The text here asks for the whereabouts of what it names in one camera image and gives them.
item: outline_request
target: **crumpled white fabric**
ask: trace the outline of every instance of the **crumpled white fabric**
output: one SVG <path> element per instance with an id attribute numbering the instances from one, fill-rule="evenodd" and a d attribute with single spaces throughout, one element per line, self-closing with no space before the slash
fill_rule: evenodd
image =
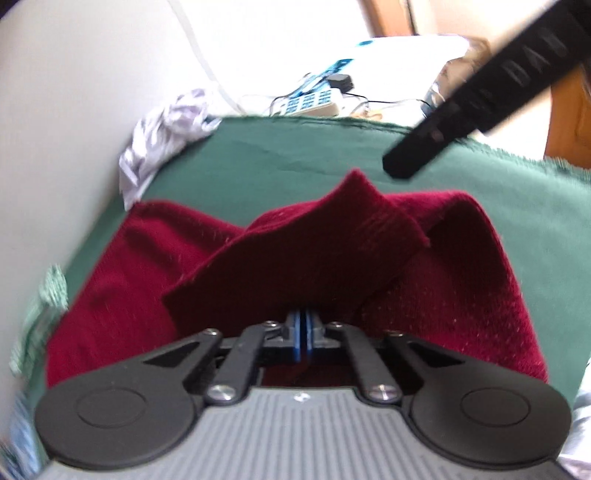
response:
<path id="1" fill-rule="evenodd" d="M 191 90 L 138 122 L 130 145 L 119 157 L 119 191 L 125 210 L 141 200 L 162 165 L 218 127 L 222 120 L 207 113 L 210 98 L 208 90 Z"/>

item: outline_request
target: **green towel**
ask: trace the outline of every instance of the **green towel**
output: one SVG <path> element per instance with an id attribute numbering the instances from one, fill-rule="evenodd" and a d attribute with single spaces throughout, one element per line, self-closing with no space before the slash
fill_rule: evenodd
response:
<path id="1" fill-rule="evenodd" d="M 25 384 L 36 365 L 44 361 L 47 341 L 67 308 L 66 278 L 60 267 L 52 265 L 29 304 L 21 333 L 12 347 L 10 369 Z"/>

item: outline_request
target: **gray ribbed surface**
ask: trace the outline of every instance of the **gray ribbed surface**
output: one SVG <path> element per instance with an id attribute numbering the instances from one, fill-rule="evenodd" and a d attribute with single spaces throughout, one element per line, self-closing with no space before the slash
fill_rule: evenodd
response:
<path id="1" fill-rule="evenodd" d="M 52 463 L 41 480 L 562 480 L 553 463 L 516 472 L 456 465 L 425 448 L 395 410 L 350 389 L 253 389 L 233 407 L 206 410 L 174 451 L 142 467 L 82 472 Z"/>

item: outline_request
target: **black circular cap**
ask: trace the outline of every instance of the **black circular cap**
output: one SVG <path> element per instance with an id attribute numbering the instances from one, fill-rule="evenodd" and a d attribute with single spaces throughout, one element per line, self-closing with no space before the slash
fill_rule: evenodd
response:
<path id="1" fill-rule="evenodd" d="M 139 393 L 127 388 L 110 388 L 82 397 L 76 413 L 93 427 L 113 429 L 135 422 L 146 408 L 146 400 Z"/>
<path id="2" fill-rule="evenodd" d="M 486 427 L 508 427 L 524 420 L 530 412 L 526 399 L 502 388 L 481 388 L 462 399 L 462 411 Z"/>
<path id="3" fill-rule="evenodd" d="M 442 454 L 493 469 L 555 459 L 570 428 L 569 405 L 556 390 L 477 360 L 434 368 L 413 398 L 411 417 Z"/>
<path id="4" fill-rule="evenodd" d="M 195 416 L 194 400 L 170 370 L 123 363 L 49 390 L 35 426 L 50 457 L 84 470 L 113 470 L 168 452 Z"/>

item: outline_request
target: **power strip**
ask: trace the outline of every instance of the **power strip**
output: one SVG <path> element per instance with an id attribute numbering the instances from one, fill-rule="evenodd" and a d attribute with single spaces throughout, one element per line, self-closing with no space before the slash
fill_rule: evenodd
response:
<path id="1" fill-rule="evenodd" d="M 338 88 L 331 88 L 288 99 L 281 115 L 337 116 L 342 109 L 343 95 Z"/>

